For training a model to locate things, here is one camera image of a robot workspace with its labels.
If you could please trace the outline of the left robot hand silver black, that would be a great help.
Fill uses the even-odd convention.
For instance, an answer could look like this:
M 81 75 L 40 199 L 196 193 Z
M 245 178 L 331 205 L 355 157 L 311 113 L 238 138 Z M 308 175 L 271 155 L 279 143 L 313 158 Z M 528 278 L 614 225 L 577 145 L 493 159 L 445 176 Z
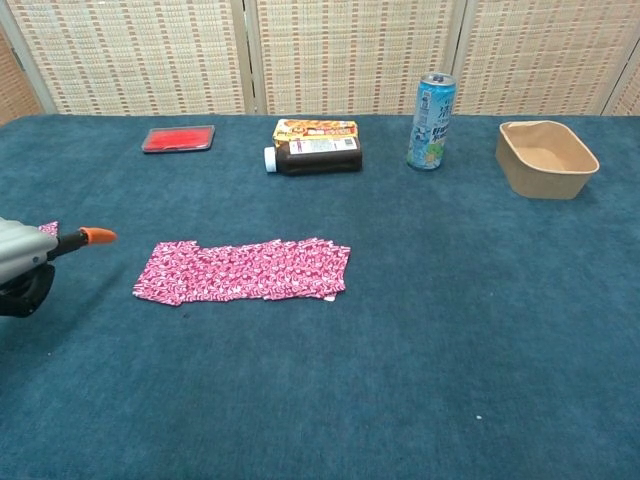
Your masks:
M 82 247 L 109 244 L 115 232 L 81 227 L 63 235 L 51 235 L 15 220 L 1 220 L 1 315 L 26 318 L 48 296 L 55 278 L 56 258 Z

